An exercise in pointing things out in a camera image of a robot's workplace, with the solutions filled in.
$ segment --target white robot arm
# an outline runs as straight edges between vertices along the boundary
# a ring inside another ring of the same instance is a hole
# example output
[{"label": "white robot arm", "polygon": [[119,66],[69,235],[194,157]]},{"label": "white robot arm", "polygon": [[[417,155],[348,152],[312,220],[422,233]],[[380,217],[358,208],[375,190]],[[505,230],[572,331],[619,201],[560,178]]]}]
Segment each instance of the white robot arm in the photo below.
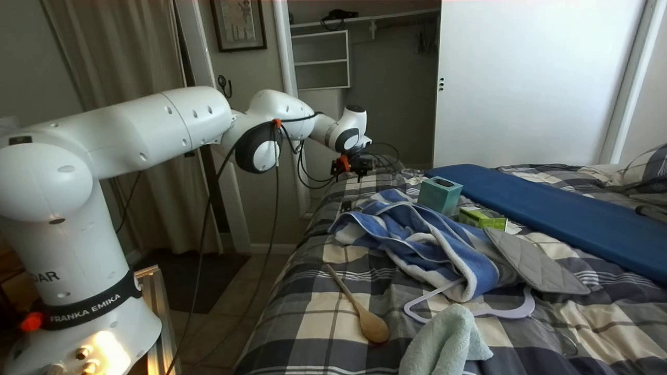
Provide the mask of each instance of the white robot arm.
[{"label": "white robot arm", "polygon": [[161,333],[113,230],[101,180],[143,171],[205,144],[246,171],[277,165],[280,140],[312,137],[341,152],[366,145],[368,117],[336,123],[263,89],[233,113],[212,88],[185,88],[0,135],[0,233],[44,302],[41,323],[5,373],[127,373]]}]

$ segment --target white door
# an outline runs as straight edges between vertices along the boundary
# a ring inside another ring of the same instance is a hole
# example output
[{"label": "white door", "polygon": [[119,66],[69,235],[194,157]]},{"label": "white door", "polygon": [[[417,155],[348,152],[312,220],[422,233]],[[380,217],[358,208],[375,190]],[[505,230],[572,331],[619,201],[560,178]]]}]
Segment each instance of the white door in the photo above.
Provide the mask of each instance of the white door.
[{"label": "white door", "polygon": [[642,9],[443,3],[433,165],[599,161]]}]

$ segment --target blue blanket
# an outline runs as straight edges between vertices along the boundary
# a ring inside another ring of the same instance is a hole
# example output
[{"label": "blue blanket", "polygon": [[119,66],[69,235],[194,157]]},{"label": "blue blanket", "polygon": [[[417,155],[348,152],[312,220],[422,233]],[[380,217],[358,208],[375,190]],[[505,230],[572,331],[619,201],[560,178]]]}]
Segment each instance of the blue blanket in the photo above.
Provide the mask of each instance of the blue blanket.
[{"label": "blue blanket", "polygon": [[428,176],[458,181],[471,201],[667,286],[667,227],[663,223],[623,207],[475,165],[443,166]]}]

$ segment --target plaid bedsheet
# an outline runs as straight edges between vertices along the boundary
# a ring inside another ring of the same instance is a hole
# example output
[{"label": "plaid bedsheet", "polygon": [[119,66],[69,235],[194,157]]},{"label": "plaid bedsheet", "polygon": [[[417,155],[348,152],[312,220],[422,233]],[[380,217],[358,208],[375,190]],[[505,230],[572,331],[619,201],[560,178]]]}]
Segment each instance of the plaid bedsheet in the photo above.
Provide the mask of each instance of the plaid bedsheet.
[{"label": "plaid bedsheet", "polygon": [[[542,184],[581,190],[581,176],[567,169],[534,171]],[[405,276],[389,257],[358,246],[341,246],[327,233],[336,217],[360,198],[397,188],[397,176],[369,176],[360,184],[334,186],[311,220],[274,295],[246,343],[235,373],[399,373],[401,358],[424,327],[403,307],[432,287]],[[585,180],[585,194],[600,194]],[[547,295],[532,318],[505,321],[477,316],[477,330],[495,357],[467,362],[465,371],[510,373],[667,373],[667,291],[596,257],[570,249],[545,233],[524,230],[547,257],[570,268],[590,295]],[[391,326],[392,339],[369,346],[358,331],[353,304],[341,293],[324,262],[344,279],[353,293]],[[524,302],[521,286],[496,290],[471,304],[510,308]],[[433,316],[450,302],[430,301],[422,316]]]}]

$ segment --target wooden spoon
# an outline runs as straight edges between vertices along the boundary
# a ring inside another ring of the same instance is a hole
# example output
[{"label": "wooden spoon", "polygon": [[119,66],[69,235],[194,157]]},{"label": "wooden spoon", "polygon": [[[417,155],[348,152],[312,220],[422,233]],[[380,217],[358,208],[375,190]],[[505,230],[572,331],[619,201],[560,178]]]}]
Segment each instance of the wooden spoon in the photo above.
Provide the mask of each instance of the wooden spoon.
[{"label": "wooden spoon", "polygon": [[332,279],[336,282],[336,286],[342,290],[342,293],[346,293],[346,298],[351,301],[351,304],[355,307],[355,312],[358,316],[358,331],[362,338],[368,338],[372,343],[385,343],[391,339],[391,327],[389,323],[373,314],[372,311],[368,311],[366,307],[360,307],[360,302],[353,295],[353,291],[341,282],[341,277],[336,276],[336,271],[326,264],[327,274],[332,276]]}]

